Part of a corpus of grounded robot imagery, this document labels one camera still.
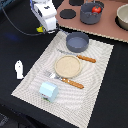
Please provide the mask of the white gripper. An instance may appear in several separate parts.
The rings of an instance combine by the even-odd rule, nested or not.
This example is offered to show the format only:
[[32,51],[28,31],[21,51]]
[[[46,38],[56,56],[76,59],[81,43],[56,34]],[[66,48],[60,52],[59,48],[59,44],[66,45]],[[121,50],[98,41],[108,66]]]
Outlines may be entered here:
[[57,11],[55,9],[52,0],[30,0],[31,11],[40,22],[40,26],[43,26],[44,32],[53,33],[57,29],[57,19],[55,15]]

